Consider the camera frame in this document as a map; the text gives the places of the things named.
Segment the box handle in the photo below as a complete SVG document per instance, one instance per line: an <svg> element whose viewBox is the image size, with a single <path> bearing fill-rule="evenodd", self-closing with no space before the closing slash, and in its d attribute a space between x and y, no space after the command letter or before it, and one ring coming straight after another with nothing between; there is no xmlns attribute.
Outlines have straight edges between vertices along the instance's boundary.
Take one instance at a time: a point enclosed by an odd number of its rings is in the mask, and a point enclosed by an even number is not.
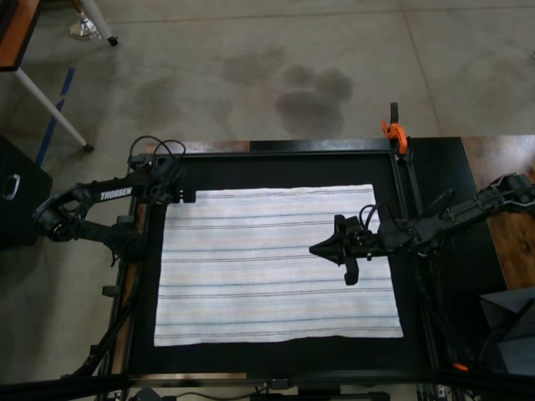
<svg viewBox="0 0 535 401"><path fill-rule="evenodd" d="M15 180L15 185L13 186L12 193L7 194L6 189L8 188L8 183L10 180ZM8 179L6 180L6 183L3 186L2 198L5 199L6 201L12 201L15 195L17 194L19 184L20 184L20 175L13 174L10 177L8 177Z"/></svg>

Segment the clamp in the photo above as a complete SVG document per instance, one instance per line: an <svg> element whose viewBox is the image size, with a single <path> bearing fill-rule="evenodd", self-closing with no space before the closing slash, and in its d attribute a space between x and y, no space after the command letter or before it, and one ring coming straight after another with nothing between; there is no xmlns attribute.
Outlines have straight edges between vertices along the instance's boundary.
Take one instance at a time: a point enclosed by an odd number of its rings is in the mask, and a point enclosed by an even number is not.
<svg viewBox="0 0 535 401"><path fill-rule="evenodd" d="M403 159L407 155L409 143L407 136L405 135L405 130L399 124L399 122L400 115L398 112L398 104L390 103L390 125L387 125L386 121L382 121L381 126L386 138L388 138L390 141L395 141L396 156L400 159Z"/></svg>

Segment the orange clamp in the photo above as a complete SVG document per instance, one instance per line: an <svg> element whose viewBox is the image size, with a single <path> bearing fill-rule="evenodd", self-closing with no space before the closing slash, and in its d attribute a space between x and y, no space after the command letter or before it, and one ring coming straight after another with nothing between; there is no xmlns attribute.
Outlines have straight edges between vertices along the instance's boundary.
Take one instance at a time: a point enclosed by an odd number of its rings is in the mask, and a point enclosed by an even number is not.
<svg viewBox="0 0 535 401"><path fill-rule="evenodd" d="M405 156L407 153L407 136L405 130L398 123L398 104L392 103L390 105L390 125L386 124L386 121L381 122L383 132L386 138L389 140L398 140L400 144L400 155Z"/></svg>
<svg viewBox="0 0 535 401"><path fill-rule="evenodd" d="M462 363L454 363L453 366L455 369L461 370L463 372L468 372L468 367L466 365L463 365Z"/></svg>

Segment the concrete floor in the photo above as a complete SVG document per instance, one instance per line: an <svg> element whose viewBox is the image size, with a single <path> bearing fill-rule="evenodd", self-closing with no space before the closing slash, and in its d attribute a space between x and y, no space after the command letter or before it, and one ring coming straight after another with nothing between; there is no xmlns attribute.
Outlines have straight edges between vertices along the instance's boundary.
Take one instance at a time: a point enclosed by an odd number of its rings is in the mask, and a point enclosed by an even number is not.
<svg viewBox="0 0 535 401"><path fill-rule="evenodd" d="M533 0L97 3L118 48L73 40L73 11L50 3L23 62L54 102L75 68L64 115L95 146L87 155L56 128L43 165L54 190L124 174L139 135L380 138L392 101L414 137L532 134ZM0 130L32 159L49 118L0 74ZM127 204L89 218L113 223ZM108 324L111 302L99 293L115 282L109 263L106 248L82 241L0 254L0 383L82 363Z"/></svg>

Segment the blue tape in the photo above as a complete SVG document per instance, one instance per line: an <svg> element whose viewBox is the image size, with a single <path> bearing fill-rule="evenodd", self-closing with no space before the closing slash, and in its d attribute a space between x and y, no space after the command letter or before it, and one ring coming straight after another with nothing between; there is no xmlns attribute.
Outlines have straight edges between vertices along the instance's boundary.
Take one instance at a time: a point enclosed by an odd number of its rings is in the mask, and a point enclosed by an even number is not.
<svg viewBox="0 0 535 401"><path fill-rule="evenodd" d="M74 70L75 68L71 67L69 68L69 71L67 71L67 77L65 77L64 86L61 88L60 95L65 96L69 91L70 84L73 82Z"/></svg>
<svg viewBox="0 0 535 401"><path fill-rule="evenodd" d="M65 99L61 99L58 104L56 104L56 109L61 111L61 109L64 107ZM56 123L58 121L52 117L47 125L47 130L44 131L44 138L41 142L41 147L39 148L39 152L37 153L37 159L35 159L35 164L41 167L43 165L44 156L47 154L48 146L50 145L50 140L52 139L52 135L54 135L54 130L56 128Z"/></svg>
<svg viewBox="0 0 535 401"><path fill-rule="evenodd" d="M64 85L61 87L61 92L59 93L61 96L65 96L67 92L69 91L70 85L73 82L74 77L74 67L69 67L69 70L67 71L67 76L64 80ZM61 111L61 109L64 107L65 98L61 99L58 104L56 104L56 109ZM52 117L50 121L48 122L47 129L44 131L44 138L41 142L41 146L39 147L39 152L37 153L37 158L35 159L35 164L37 164L39 167L43 165L44 162L44 156L47 154L48 146L50 145L50 141L52 140L52 136L54 135L54 130L56 128L56 119Z"/></svg>

